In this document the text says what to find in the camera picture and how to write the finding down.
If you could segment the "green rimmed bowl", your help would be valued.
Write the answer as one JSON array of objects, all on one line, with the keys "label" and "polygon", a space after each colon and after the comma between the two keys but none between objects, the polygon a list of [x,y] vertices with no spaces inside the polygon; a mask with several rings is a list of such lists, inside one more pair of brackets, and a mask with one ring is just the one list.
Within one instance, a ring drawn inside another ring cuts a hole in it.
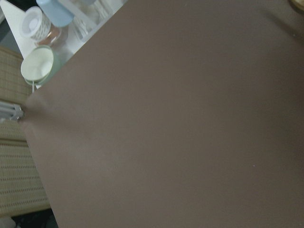
[{"label": "green rimmed bowl", "polygon": [[21,74],[29,85],[46,84],[61,68],[58,55],[49,46],[36,47],[21,63]]}]

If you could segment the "beige woven screen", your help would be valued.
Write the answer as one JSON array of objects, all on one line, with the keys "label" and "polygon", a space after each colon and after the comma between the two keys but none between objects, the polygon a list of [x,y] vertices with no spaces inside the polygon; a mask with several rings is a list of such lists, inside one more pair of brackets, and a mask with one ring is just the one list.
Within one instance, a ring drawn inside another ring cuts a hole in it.
[{"label": "beige woven screen", "polygon": [[[0,99],[21,105],[31,94],[21,76],[22,55],[0,48]],[[13,217],[50,208],[25,136],[16,121],[0,123],[0,215]]]}]

